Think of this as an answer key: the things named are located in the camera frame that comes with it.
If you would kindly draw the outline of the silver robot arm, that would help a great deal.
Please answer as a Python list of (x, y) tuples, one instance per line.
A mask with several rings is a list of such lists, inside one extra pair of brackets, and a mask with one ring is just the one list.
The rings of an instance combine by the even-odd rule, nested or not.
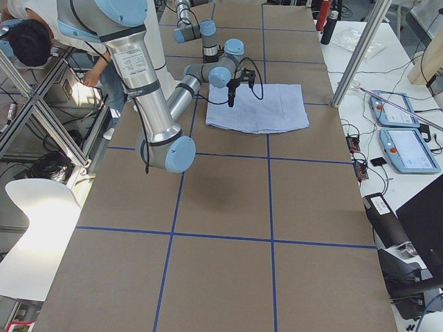
[(210, 3), (210, 1), (174, 1), (177, 14), (177, 27), (174, 38), (178, 44), (201, 40), (204, 63), (215, 63), (219, 60), (221, 49), (217, 42), (217, 28), (213, 20), (198, 21), (192, 11), (195, 6)]
[(140, 156), (147, 167), (172, 173), (186, 171), (195, 159), (195, 142), (182, 133), (178, 118), (203, 83), (227, 88), (227, 105), (234, 105), (235, 90), (253, 86), (255, 71), (241, 67), (244, 45), (229, 39), (219, 48), (213, 21), (192, 25), (186, 17), (200, 1), (177, 1), (177, 42), (200, 39), (210, 62), (188, 66), (179, 82), (168, 77), (153, 1), (58, 1), (60, 32), (87, 44), (107, 47), (128, 96), (143, 123)]

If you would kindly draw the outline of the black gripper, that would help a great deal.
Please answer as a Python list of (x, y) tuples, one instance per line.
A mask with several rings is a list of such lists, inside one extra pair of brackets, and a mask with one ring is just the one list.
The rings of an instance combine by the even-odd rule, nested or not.
[(241, 83), (247, 83), (250, 89), (253, 89), (255, 84), (256, 74), (254, 70), (243, 68), (238, 77), (233, 78), (228, 84), (228, 106), (233, 107), (235, 103), (236, 89)]

